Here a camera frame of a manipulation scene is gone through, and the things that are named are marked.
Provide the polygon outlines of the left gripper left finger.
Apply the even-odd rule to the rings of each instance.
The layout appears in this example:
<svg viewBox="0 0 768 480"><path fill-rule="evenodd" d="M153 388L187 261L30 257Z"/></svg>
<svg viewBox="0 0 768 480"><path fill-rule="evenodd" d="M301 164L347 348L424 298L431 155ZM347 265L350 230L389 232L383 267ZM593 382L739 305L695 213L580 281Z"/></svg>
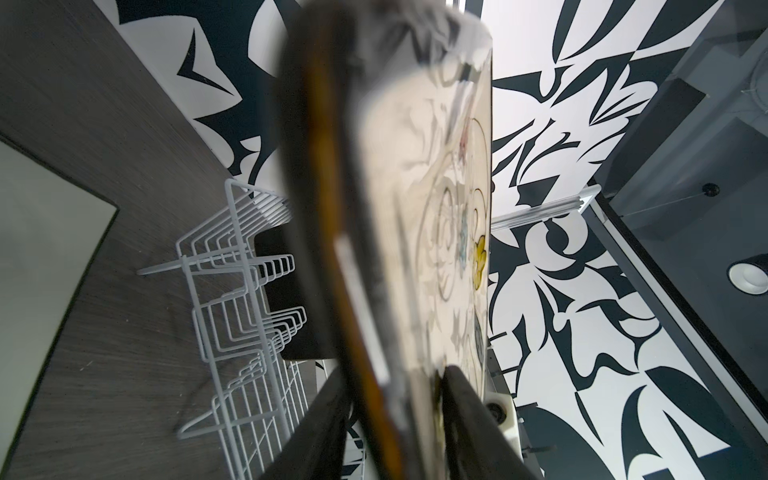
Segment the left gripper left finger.
<svg viewBox="0 0 768 480"><path fill-rule="evenodd" d="M261 480L341 478L351 398L336 368Z"/></svg>

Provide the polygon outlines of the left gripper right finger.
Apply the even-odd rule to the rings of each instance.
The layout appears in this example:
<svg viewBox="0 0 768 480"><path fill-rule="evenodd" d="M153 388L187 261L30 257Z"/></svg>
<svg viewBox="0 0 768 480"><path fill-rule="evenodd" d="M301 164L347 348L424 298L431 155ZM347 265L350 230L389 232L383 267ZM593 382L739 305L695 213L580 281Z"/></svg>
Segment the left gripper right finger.
<svg viewBox="0 0 768 480"><path fill-rule="evenodd" d="M445 368L441 396L450 479L535 479L459 367Z"/></svg>

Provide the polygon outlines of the floral square plate black rim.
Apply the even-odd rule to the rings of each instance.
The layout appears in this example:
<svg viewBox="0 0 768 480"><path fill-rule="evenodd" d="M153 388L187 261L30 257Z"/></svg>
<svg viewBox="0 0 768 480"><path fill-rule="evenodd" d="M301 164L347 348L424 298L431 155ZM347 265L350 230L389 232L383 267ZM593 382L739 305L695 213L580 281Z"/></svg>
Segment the floral square plate black rim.
<svg viewBox="0 0 768 480"><path fill-rule="evenodd" d="M449 366L484 382L493 40L443 1L309 1L276 118L292 246L382 479L449 475Z"/></svg>

